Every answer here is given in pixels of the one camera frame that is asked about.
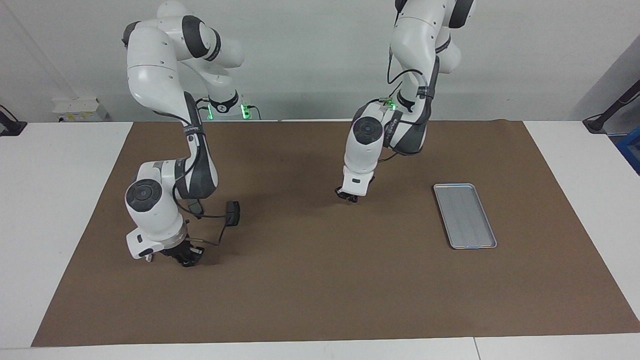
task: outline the table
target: table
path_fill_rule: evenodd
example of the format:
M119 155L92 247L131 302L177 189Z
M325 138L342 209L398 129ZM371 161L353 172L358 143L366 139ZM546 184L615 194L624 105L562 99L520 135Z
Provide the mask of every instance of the table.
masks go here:
M618 286L640 316L640 177L579 122L526 122ZM640 334L28 348L131 123L30 124L0 138L0 357L209 359L635 359Z

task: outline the brown paper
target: brown paper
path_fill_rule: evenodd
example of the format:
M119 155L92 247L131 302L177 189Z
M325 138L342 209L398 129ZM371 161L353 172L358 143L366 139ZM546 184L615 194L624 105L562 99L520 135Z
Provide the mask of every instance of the brown paper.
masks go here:
M431 122L358 204L333 193L348 123L205 127L220 187L204 208L238 200L240 225L194 268L133 260L132 175L188 155L179 124L136 123L33 346L640 332L521 122ZM432 191L448 182L475 184L496 249L450 248ZM217 239L220 220L186 218Z

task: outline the metal tray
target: metal tray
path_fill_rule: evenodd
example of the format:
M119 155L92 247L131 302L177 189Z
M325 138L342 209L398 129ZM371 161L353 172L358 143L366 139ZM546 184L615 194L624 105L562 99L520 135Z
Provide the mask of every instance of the metal tray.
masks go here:
M433 191L454 249L491 249L498 245L473 184L436 184Z

